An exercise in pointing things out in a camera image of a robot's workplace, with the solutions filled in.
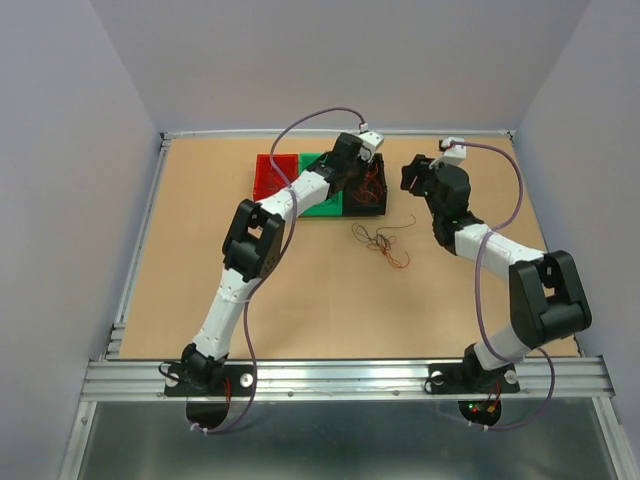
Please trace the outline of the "green plastic bin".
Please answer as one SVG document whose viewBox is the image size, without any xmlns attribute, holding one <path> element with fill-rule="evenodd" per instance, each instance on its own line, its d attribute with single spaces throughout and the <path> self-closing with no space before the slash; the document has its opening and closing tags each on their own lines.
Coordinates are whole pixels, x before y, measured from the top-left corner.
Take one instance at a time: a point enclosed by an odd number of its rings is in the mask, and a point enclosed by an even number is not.
<svg viewBox="0 0 640 480">
<path fill-rule="evenodd" d="M 306 152 L 299 154 L 299 174 L 311 165 L 318 157 L 318 152 Z M 306 217 L 341 217 L 343 214 L 343 192 L 340 191 L 325 200 L 324 202 L 314 205 L 307 209 L 303 216 Z"/>
</svg>

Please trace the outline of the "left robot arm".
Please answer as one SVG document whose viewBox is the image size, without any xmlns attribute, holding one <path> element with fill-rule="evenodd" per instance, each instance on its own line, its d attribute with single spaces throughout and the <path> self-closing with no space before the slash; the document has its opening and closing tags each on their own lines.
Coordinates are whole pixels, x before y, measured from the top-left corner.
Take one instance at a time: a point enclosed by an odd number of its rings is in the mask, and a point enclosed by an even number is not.
<svg viewBox="0 0 640 480">
<path fill-rule="evenodd" d="M 280 262 L 285 228 L 363 175 L 383 142 L 375 131 L 343 132 L 290 184 L 258 202 L 246 199 L 238 205 L 222 246 L 220 285 L 200 330 L 181 354 L 185 376 L 199 393 L 221 386 L 241 312 Z"/>
</svg>

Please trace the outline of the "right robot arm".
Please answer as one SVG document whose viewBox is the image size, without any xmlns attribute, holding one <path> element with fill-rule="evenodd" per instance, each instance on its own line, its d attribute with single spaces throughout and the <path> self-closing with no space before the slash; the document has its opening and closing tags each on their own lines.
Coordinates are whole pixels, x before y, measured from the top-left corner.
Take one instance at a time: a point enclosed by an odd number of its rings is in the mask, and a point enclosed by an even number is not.
<svg viewBox="0 0 640 480">
<path fill-rule="evenodd" d="M 438 244 L 503 279 L 509 293 L 509 321 L 493 335 L 483 333 L 459 364 L 441 372 L 446 387 L 482 392 L 531 351 L 588 329 L 592 314 L 574 258 L 566 251 L 543 252 L 512 241 L 469 208 L 471 184 L 457 165 L 417 155 L 401 169 L 402 190 L 425 199 Z"/>
</svg>

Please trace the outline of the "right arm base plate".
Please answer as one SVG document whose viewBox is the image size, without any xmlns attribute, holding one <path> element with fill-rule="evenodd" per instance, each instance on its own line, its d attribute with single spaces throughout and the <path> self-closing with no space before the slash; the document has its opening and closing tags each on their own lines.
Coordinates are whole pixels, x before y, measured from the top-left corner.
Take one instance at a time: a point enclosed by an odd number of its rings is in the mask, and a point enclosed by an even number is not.
<svg viewBox="0 0 640 480">
<path fill-rule="evenodd" d="M 520 392 L 514 365 L 487 371 L 481 367 L 466 366 L 462 362 L 436 364 L 425 381 L 424 388 L 432 395 L 470 396 Z"/>
</svg>

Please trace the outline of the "red plastic bin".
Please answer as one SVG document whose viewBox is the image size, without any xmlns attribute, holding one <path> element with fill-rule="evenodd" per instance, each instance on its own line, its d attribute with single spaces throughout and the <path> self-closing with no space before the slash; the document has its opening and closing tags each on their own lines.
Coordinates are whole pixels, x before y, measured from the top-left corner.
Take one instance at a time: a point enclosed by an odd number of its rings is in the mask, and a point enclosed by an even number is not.
<svg viewBox="0 0 640 480">
<path fill-rule="evenodd" d="M 295 153 L 275 154 L 275 165 L 292 183 L 299 176 L 299 155 Z M 256 157 L 253 200 L 265 199 L 286 186 L 282 176 L 274 169 L 268 153 Z"/>
</svg>

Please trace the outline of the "black plastic bin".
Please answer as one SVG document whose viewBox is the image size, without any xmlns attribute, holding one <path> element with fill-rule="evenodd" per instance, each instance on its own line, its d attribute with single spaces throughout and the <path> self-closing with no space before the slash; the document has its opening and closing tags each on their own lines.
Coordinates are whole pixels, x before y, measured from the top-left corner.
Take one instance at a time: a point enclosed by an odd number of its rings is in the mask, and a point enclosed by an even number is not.
<svg viewBox="0 0 640 480">
<path fill-rule="evenodd" d="M 383 156 L 376 153 L 363 182 L 343 190 L 343 217 L 384 216 L 388 187 Z"/>
</svg>

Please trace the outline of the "aluminium front rail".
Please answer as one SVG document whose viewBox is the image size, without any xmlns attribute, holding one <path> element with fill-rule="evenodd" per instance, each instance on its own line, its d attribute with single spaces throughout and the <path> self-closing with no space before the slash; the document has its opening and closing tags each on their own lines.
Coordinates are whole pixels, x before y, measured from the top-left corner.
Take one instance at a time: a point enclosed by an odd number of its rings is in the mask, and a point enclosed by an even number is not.
<svg viewBox="0 0 640 480">
<path fill-rule="evenodd" d="M 436 364 L 448 359 L 248 361 L 255 376 L 248 398 L 259 402 L 338 400 L 428 400 L 424 384 Z M 99 361 L 89 364 L 81 395 L 85 402 L 204 401 L 224 397 L 169 398 L 156 361 Z M 503 399 L 611 398 L 615 394 L 606 364 L 598 357 L 528 358 L 515 366 L 520 392 Z"/>
</svg>

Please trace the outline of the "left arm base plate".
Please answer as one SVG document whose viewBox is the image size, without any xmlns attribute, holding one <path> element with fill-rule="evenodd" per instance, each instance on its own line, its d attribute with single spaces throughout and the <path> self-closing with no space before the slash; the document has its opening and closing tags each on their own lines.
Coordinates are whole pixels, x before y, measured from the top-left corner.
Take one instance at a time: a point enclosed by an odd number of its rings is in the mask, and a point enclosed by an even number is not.
<svg viewBox="0 0 640 480">
<path fill-rule="evenodd" d="M 225 366 L 221 378 L 212 383 L 204 383 L 190 376 L 186 368 L 176 361 L 160 363 L 158 372 L 165 381 L 163 394 L 169 398 L 248 398 L 255 380 L 252 366 L 246 364 Z"/>
</svg>

